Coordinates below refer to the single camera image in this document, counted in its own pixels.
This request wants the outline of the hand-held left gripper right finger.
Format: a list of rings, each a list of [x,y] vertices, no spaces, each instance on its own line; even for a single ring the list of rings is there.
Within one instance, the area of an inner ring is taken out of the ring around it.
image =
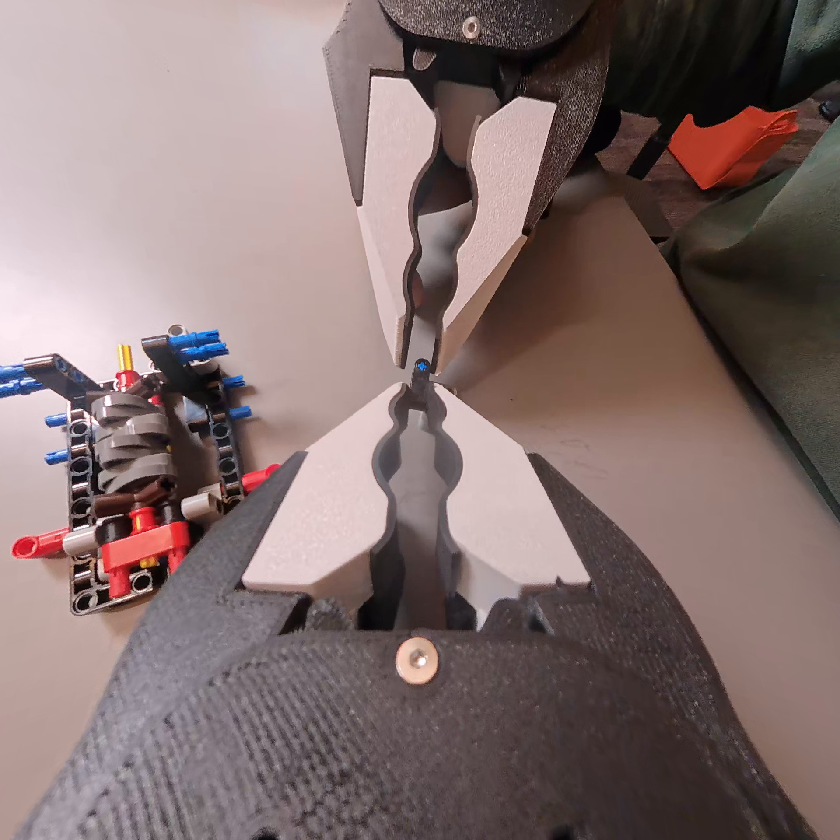
[[[525,449],[439,384],[427,390],[427,424],[445,484],[436,553],[448,628],[480,629],[501,601],[589,586]]]

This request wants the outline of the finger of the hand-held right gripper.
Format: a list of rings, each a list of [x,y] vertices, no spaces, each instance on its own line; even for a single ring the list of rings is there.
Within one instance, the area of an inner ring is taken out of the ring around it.
[[[556,113],[552,101],[516,98],[477,122],[469,147],[475,212],[455,254],[455,294],[444,311],[436,374],[473,332],[522,247]]]
[[[421,255],[417,191],[438,151],[438,114],[403,77],[371,78],[360,231],[385,342],[406,365]]]

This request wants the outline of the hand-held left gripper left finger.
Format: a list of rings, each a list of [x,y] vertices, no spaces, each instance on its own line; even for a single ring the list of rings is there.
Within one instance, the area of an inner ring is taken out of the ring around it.
[[[390,481],[402,464],[402,384],[310,445],[242,583],[335,599],[361,627],[393,627],[403,557]]]

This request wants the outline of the lego engine assembly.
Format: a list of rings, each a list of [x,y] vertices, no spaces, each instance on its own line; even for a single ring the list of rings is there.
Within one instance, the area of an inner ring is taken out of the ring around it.
[[[66,471],[67,525],[24,535],[16,560],[69,562],[73,616],[114,612],[158,592],[202,536],[280,468],[245,470],[232,406],[244,387],[218,359],[219,331],[171,325],[141,341],[139,371],[118,346],[112,378],[96,381],[57,353],[2,366],[2,398],[50,391],[66,403],[45,424],[65,436],[48,452]]]

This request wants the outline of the orange traffic cone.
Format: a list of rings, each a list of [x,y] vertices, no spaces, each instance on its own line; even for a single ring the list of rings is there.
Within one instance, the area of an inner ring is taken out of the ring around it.
[[[708,128],[687,115],[668,142],[668,152],[706,191],[743,186],[798,130],[794,109],[766,112],[749,107]]]

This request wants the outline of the person's green sweatshirt torso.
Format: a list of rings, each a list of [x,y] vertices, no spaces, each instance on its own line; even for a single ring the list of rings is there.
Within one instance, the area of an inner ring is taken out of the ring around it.
[[[661,248],[740,385],[839,516],[839,145],[701,210]]]

